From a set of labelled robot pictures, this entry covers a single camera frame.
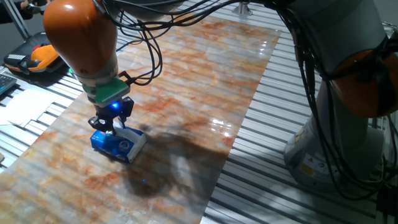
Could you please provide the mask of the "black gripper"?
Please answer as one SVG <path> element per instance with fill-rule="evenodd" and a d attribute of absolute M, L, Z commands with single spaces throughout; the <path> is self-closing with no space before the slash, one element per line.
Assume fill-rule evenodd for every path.
<path fill-rule="evenodd" d="M 134 101 L 128 96 L 113 101 L 105 107 L 95 105 L 96 116 L 90 118 L 88 123 L 98 131 L 114 134 L 113 119 L 118 117 L 121 127 L 125 129 L 125 122 L 130 117 L 133 106 Z"/>

